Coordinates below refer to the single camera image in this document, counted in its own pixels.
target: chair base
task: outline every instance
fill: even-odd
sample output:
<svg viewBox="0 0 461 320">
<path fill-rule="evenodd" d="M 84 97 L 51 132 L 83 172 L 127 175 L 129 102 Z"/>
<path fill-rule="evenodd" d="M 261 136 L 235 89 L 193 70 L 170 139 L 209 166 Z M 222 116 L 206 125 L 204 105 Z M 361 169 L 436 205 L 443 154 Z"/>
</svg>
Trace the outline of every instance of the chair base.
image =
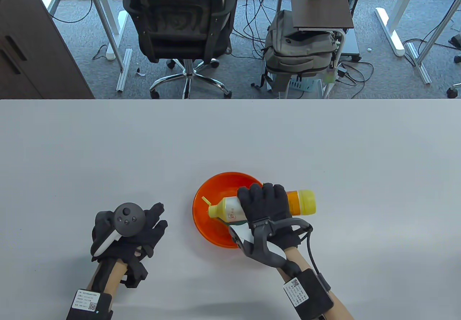
<svg viewBox="0 0 461 320">
<path fill-rule="evenodd" d="M 183 60 L 183 63 L 181 63 L 178 59 L 172 59 L 168 61 L 166 65 L 170 69 L 173 69 L 174 66 L 177 65 L 181 68 L 182 72 L 179 74 L 165 76 L 165 77 L 162 77 L 156 80 L 150 87 L 150 97 L 152 99 L 160 98 L 158 92 L 156 91 L 156 88 L 158 86 L 166 82 L 178 81 L 183 78 L 186 78 L 186 83 L 184 85 L 184 91 L 183 91 L 183 99 L 189 99 L 189 95 L 191 94 L 192 81 L 194 79 L 197 79 L 199 81 L 208 83 L 215 87 L 218 87 L 224 93 L 224 98 L 226 99 L 230 99 L 232 97 L 232 91 L 227 89 L 224 84 L 222 84 L 218 80 L 212 79 L 210 77 L 205 77 L 198 73 L 198 71 L 203 70 L 207 68 L 208 66 L 211 66 L 212 68 L 217 68 L 219 66 L 219 60 L 215 58 L 212 58 L 211 63 L 209 65 L 205 65 L 203 62 L 201 62 L 195 68 L 194 68 L 194 65 L 191 59 L 185 59 Z"/>
</svg>

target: hand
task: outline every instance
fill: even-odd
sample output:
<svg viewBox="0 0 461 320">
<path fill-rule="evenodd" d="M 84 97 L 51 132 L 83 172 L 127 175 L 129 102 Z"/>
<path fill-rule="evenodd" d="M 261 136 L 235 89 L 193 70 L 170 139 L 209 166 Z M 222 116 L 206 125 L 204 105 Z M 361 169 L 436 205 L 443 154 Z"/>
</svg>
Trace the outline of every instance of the hand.
<svg viewBox="0 0 461 320">
<path fill-rule="evenodd" d="M 140 233 L 131 237 L 121 237 L 119 241 L 112 242 L 101 255 L 92 258 L 92 261 L 100 262 L 105 258 L 116 258 L 129 264 L 135 255 L 138 261 L 145 256 L 152 257 L 154 247 L 163 237 L 168 226 L 166 221 L 158 221 L 163 211 L 162 203 L 156 203 L 150 210 L 145 210 L 146 223 Z M 96 222 L 92 232 L 93 241 L 107 230 L 107 226 L 105 218 Z"/>
<path fill-rule="evenodd" d="M 262 188 L 257 184 L 252 185 L 250 189 L 242 187 L 238 190 L 237 197 L 247 217 L 250 229 L 252 229 L 252 223 L 262 218 L 280 221 L 292 217 L 287 193 L 281 185 L 264 183 Z M 291 227 L 278 230 L 268 241 L 283 250 L 291 246 L 298 247 L 301 243 L 301 239 Z"/>
</svg>

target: office chair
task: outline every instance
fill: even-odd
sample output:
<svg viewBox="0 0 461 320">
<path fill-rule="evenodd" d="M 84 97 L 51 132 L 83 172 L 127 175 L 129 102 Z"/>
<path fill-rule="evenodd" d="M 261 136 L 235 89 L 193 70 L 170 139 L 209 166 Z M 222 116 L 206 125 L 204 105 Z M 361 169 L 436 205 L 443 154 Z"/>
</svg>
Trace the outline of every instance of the office chair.
<svg viewBox="0 0 461 320">
<path fill-rule="evenodd" d="M 203 5 L 209 5 L 209 13 Z M 196 79 L 218 87 L 224 98 L 232 91 L 221 82 L 200 75 L 207 66 L 217 68 L 216 58 L 232 51 L 229 36 L 234 25 L 237 0 L 207 0 L 205 4 L 181 4 L 181 0 L 154 0 L 143 4 L 141 0 L 123 0 L 124 9 L 136 27 L 141 52 L 152 63 L 169 59 L 167 66 L 177 65 L 182 72 L 156 80 L 150 87 L 152 99 L 159 99 L 156 88 L 166 82 L 185 78 L 183 99 L 189 99 L 192 80 Z M 202 62 L 195 68 L 193 61 Z"/>
</svg>

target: cabinet handle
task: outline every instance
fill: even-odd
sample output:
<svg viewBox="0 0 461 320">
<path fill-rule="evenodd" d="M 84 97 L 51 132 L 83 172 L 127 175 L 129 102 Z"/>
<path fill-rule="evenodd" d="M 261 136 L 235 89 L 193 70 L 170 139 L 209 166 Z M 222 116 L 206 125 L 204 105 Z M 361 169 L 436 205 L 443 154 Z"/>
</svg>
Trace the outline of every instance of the cabinet handle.
<svg viewBox="0 0 461 320">
<path fill-rule="evenodd" d="M 15 73 L 16 75 L 21 75 L 21 72 L 19 71 L 17 66 L 14 65 L 13 61 L 8 57 L 8 55 L 5 53 L 5 51 L 0 50 L 0 55 L 3 57 L 5 62 L 10 66 L 13 73 Z"/>
<path fill-rule="evenodd" d="M 5 36 L 5 39 L 6 39 L 6 41 L 8 41 L 8 43 L 11 45 L 11 47 L 13 48 L 13 50 L 18 54 L 19 59 L 22 60 L 22 61 L 26 61 L 26 60 L 27 60 L 26 56 L 25 56 L 24 53 L 21 51 L 21 49 L 20 49 L 19 46 L 16 44 L 16 42 L 13 40 L 13 38 L 12 38 L 10 35 L 6 35 L 6 36 Z"/>
</svg>

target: orange bowl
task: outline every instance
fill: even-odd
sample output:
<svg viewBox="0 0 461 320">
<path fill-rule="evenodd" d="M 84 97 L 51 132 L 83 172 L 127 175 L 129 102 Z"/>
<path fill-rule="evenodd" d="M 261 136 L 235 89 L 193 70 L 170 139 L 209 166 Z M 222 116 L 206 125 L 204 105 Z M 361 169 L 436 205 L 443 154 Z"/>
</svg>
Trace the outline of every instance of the orange bowl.
<svg viewBox="0 0 461 320">
<path fill-rule="evenodd" d="M 192 215 L 198 231 L 204 238 L 217 246 L 224 248 L 237 248 L 232 241 L 228 226 L 217 218 L 208 215 L 209 205 L 202 199 L 204 196 L 212 205 L 217 205 L 223 198 L 237 196 L 240 187 L 249 188 L 257 183 L 256 178 L 240 172 L 224 172 L 215 175 L 201 185 L 194 198 Z"/>
</svg>

